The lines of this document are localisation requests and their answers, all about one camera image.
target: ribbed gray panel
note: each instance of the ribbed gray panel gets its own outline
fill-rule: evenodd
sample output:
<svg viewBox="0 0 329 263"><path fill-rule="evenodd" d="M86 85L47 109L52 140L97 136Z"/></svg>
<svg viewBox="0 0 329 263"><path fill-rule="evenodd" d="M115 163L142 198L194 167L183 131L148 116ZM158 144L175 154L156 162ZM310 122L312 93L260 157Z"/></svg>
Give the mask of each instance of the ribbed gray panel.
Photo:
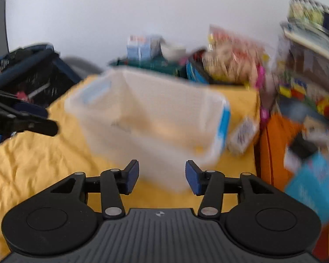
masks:
<svg viewBox="0 0 329 263"><path fill-rule="evenodd" d="M85 246L54 258L12 253L3 263L316 263L309 254L270 259L232 244L216 222L195 217L190 209L131 209L105 221Z"/></svg>

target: white wall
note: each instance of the white wall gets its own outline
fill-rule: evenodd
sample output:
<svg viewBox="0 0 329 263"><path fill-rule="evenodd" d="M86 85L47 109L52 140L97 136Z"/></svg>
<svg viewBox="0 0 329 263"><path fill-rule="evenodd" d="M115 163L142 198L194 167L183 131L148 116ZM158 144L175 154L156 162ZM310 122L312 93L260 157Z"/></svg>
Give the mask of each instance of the white wall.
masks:
<svg viewBox="0 0 329 263"><path fill-rule="evenodd" d="M329 0L319 0L329 6ZM126 54L130 34L154 33L192 49L210 23L276 47L289 0L7 0L10 50L50 42L62 56L105 67Z"/></svg>

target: plastic storage bin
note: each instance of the plastic storage bin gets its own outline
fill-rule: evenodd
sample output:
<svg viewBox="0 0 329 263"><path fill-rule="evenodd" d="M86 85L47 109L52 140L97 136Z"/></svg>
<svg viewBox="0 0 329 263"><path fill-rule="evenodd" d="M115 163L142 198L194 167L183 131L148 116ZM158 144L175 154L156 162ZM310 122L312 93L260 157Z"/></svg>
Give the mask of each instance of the plastic storage bin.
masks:
<svg viewBox="0 0 329 263"><path fill-rule="evenodd" d="M189 188L185 163L214 166L230 118L226 98L206 87L120 66L66 100L94 153L175 191Z"/></svg>

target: yellow cloth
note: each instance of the yellow cloth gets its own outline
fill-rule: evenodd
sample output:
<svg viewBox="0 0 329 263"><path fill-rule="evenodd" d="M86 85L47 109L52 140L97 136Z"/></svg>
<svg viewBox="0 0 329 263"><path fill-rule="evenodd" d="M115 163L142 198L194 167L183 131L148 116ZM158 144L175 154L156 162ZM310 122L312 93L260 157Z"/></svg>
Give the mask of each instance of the yellow cloth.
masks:
<svg viewBox="0 0 329 263"><path fill-rule="evenodd" d="M75 86L83 86L95 77ZM216 87L227 97L231 105L231 131L248 115L259 121L259 95L233 87ZM116 167L107 159L95 156L88 148L77 119L64 111L64 95L53 103L50 118L57 120L60 132L48 137L32 132L19 133L0 145L0 254L9 250L1 233L1 221L12 207L51 186L76 171L84 171L87 177L98 176L104 170ZM227 177L239 177L242 172L256 173L254 150L251 145L241 157L234 157L225 151L216 170ZM188 189L175 194L138 180L129 196L122 196L126 209L139 208L186 208L197 210L201 197ZM228 211L237 204L235 195L225 195L223 210ZM89 194L88 205L100 211L100 194Z"/></svg>

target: snack bag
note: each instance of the snack bag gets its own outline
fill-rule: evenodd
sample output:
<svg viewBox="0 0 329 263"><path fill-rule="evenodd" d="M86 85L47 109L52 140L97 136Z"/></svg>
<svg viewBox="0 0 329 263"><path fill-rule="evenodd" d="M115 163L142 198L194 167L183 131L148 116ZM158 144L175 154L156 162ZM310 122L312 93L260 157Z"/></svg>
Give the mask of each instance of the snack bag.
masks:
<svg viewBox="0 0 329 263"><path fill-rule="evenodd" d="M214 26L209 43L202 63L213 79L256 86L259 68L269 60L262 44Z"/></svg>

